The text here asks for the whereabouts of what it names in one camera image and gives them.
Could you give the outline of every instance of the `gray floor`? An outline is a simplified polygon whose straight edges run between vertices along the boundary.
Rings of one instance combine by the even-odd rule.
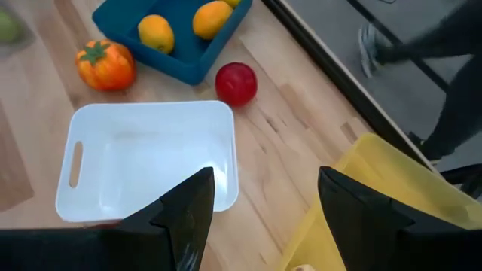
[[[374,78],[368,80],[360,68],[357,42],[357,31],[360,26],[367,23],[367,20],[347,0],[286,1],[405,132],[414,132],[425,138],[432,131],[445,99],[444,92],[411,62],[386,67]],[[377,2],[379,0],[360,1]],[[419,2],[419,0],[397,1]],[[423,32],[424,29],[436,24],[437,18],[442,18],[455,7],[454,0],[430,1],[440,2],[440,6],[431,11],[436,15],[428,16],[428,11],[421,10],[404,11],[403,8],[418,7],[417,5],[406,5],[406,3],[398,7],[388,5],[384,8],[388,7],[387,12],[393,13],[392,16],[417,14],[411,16],[410,22],[406,25],[407,27],[416,26],[417,29],[405,30],[403,34],[403,38],[411,38],[411,35],[415,35],[416,32]],[[450,80],[466,61],[466,57],[437,59],[429,60],[429,65],[442,77]],[[455,154],[445,157],[437,167],[439,170],[445,170],[481,163],[482,152],[477,151],[480,150],[480,147],[482,147],[482,134],[476,135],[472,140],[466,142]]]

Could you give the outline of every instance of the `green apple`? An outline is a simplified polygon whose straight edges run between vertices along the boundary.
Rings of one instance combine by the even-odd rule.
[[[0,42],[13,42],[21,33],[20,24],[6,10],[0,8]]]

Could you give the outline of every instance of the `bin handle hole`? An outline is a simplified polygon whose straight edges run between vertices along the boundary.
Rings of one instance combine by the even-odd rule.
[[[75,143],[74,147],[74,159],[72,159],[72,165],[70,166],[70,179],[69,185],[72,188],[76,188],[78,184],[78,177],[81,173],[81,162],[84,147],[82,142]]]

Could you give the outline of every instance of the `red apple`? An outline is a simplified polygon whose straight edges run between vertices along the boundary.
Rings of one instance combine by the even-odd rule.
[[[255,72],[248,65],[238,62],[220,68],[215,85],[218,98],[232,107],[246,105],[258,89]]]

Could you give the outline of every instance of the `wooden surface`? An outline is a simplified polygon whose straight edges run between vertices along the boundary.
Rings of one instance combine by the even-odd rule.
[[[215,99],[216,71],[244,62],[258,95],[235,110],[239,198],[215,214],[202,270],[272,270],[316,196],[321,165],[368,130],[326,75],[259,1],[197,87],[138,64],[125,93],[106,95],[78,77],[76,51],[102,34],[90,19],[102,0],[9,0],[35,40],[0,59],[0,227],[76,227],[54,208],[69,121],[94,102]]]

